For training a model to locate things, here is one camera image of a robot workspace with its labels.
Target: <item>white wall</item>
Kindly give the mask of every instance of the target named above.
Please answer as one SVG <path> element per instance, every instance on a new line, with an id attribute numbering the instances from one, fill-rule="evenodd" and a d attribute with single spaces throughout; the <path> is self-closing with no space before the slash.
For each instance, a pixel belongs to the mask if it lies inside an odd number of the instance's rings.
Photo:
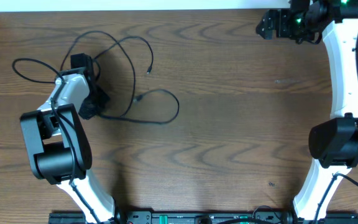
<path id="1" fill-rule="evenodd" d="M 0 12 L 290 7 L 288 0 L 0 0 Z"/>

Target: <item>wooden tabletop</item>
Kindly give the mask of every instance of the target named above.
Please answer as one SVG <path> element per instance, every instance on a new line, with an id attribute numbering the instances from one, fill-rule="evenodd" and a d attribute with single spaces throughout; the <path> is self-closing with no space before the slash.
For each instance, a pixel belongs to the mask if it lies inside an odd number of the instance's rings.
<path id="1" fill-rule="evenodd" d="M 289 208 L 311 164 L 310 129 L 329 119 L 331 81 L 324 44 L 263 40 L 255 27 L 265 10 L 0 13 L 0 223 L 46 223 L 48 214 L 79 210 L 73 200 L 30 170 L 19 125 L 53 85 L 31 83 L 11 68 L 15 58 L 56 69 L 74 39 L 103 30 L 120 39 L 139 35 L 153 47 L 123 44 L 137 72 L 136 92 L 170 90 L 178 118 L 164 126 L 81 121 L 91 144 L 93 170 L 117 203 L 155 211 L 250 211 Z M 101 34 L 73 51 L 95 56 L 112 44 Z M 99 84 L 122 113 L 132 72 L 119 49 L 100 59 Z M 40 65 L 22 62 L 28 77 L 53 80 Z M 128 117 L 171 117 L 176 103 L 155 93 Z M 350 176 L 358 180 L 358 166 Z M 358 188 L 343 181 L 329 210 L 356 210 Z"/>

